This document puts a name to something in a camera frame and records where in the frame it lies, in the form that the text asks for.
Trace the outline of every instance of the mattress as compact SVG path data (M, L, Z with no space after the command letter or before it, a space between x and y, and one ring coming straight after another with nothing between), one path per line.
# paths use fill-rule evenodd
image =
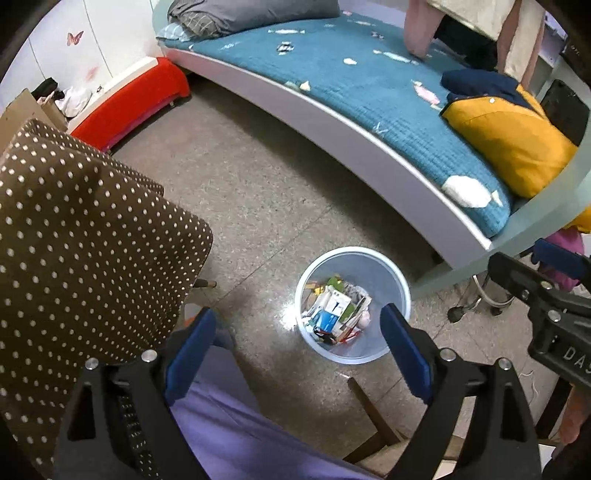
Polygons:
M344 12L216 40L163 44L260 74L341 113L417 167L491 238L511 214L511 194L439 115L448 93L441 74L463 67L433 46L425 61L413 59L402 34L393 25Z

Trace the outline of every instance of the wooden chair leg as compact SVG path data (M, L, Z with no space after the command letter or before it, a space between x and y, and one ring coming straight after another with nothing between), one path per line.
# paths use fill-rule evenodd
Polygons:
M386 445L394 445L405 440L405 437L400 432L396 432L390 428L390 425L388 425L388 423L384 420L382 414L365 394L363 388L361 388L361 386L357 383L357 380L355 380L353 377L350 377L347 380L347 385L355 397L357 397L357 400L359 400L361 403L361 406L365 410L365 413L368 415L371 422L374 424L376 430L385 440Z
M343 458L343 460L354 465L361 460L366 459L368 456L378 453L385 446L386 442L384 441L384 438L379 432L376 432L345 458Z
M202 278L198 278L197 280L195 280L195 283L193 284L193 288L215 288L215 287L217 287L216 281L203 280Z

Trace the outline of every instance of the polka dot fabric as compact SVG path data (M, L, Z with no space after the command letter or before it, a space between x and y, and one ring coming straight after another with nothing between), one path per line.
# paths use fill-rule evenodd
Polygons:
M28 121L0 159L0 411L37 469L87 358L160 345L212 245L164 189Z

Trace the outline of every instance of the purple cloth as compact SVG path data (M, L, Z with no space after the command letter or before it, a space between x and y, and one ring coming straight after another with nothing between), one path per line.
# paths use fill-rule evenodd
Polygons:
M212 480L375 480L283 431L258 411L232 353L212 346L171 411Z
M558 245L559 247L562 247L571 252L578 253L580 255L585 254L583 236L575 226L569 228L561 228L556 233L553 233L552 235L546 237L545 240L547 240L551 244ZM579 280L573 280L572 278L566 276L564 273L559 272L553 267L545 265L542 262L540 262L538 272L546 275L548 278L550 278L553 282L555 282L558 285L558 288L560 290L566 292L572 291L572 289L580 283Z

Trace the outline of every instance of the wall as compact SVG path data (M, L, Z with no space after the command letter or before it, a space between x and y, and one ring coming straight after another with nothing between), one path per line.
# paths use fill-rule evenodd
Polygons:
M402 12L408 10L408 0L372 0L375 4L385 5Z
M158 0L61 0L35 27L2 79L0 111L45 78L52 77L62 89L96 89L140 58L161 55L152 27L157 5ZM68 45L68 33L80 32L77 44Z

